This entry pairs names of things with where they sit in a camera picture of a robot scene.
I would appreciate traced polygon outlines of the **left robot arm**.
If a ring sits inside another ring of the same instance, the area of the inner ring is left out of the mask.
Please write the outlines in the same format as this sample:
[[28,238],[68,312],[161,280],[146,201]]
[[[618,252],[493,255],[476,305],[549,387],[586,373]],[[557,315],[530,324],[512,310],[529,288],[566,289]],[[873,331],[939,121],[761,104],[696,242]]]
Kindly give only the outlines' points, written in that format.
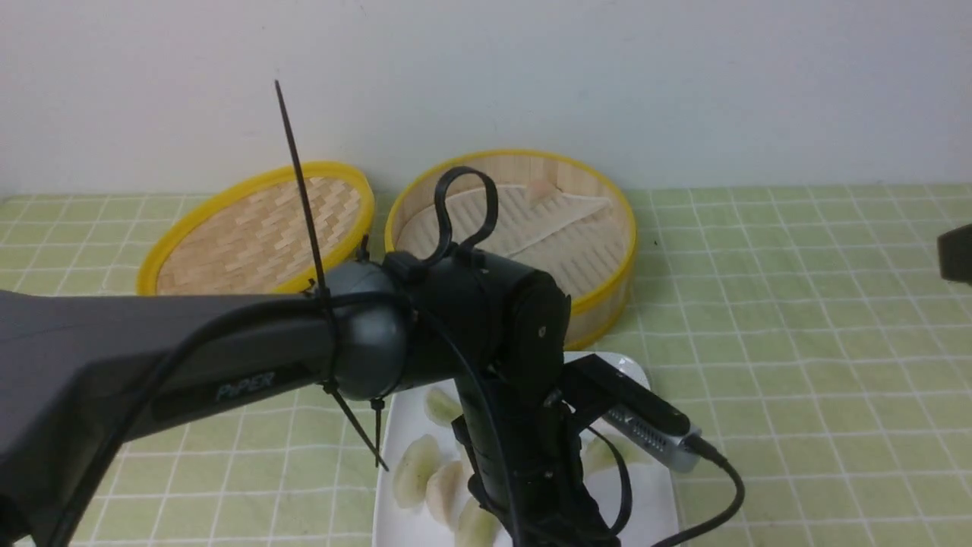
[[617,546],[561,389],[570,299],[495,254],[349,262],[330,297],[2,292],[2,544],[65,546],[122,443],[319,384],[455,381],[472,494],[517,545]]

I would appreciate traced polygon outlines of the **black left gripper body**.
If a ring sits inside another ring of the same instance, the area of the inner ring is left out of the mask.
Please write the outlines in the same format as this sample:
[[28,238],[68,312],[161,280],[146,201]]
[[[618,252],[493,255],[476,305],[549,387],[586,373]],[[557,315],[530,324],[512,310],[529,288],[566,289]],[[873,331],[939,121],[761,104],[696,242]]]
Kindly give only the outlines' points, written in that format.
[[515,546],[618,546],[622,520],[605,523],[583,484],[580,433],[622,400],[617,370],[568,363],[534,389],[490,372],[462,374],[464,415],[453,430],[471,457],[469,491]]

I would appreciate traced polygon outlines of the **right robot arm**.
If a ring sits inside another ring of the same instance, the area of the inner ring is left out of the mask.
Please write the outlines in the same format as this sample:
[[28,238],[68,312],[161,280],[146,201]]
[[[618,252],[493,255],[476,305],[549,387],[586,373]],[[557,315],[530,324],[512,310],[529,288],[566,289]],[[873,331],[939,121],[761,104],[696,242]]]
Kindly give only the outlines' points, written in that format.
[[939,274],[949,283],[972,284],[972,225],[951,229],[936,239]]

